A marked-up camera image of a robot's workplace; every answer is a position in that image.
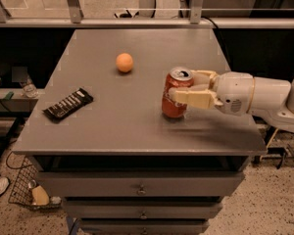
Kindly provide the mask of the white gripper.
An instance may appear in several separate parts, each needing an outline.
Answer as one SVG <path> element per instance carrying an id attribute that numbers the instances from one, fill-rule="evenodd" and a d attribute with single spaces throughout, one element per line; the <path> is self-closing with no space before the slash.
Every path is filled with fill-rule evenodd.
<path id="1" fill-rule="evenodd" d="M 218 75 L 213 70 L 191 72 L 194 85 L 214 85 L 213 91 L 171 88 L 169 95 L 173 101 L 198 109 L 215 107 L 228 115 L 241 116 L 247 113 L 254 90 L 254 77 L 251 74 L 231 71 Z"/>

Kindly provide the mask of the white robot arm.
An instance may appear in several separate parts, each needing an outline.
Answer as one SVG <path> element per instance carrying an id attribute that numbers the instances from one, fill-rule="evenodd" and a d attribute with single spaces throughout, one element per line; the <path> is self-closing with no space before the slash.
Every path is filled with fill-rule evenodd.
<path id="1" fill-rule="evenodd" d="M 262 118 L 268 125 L 294 133 L 294 79 L 256 77 L 245 72 L 217 74 L 193 70 L 194 84 L 169 90 L 177 103 L 224 114 Z"/>

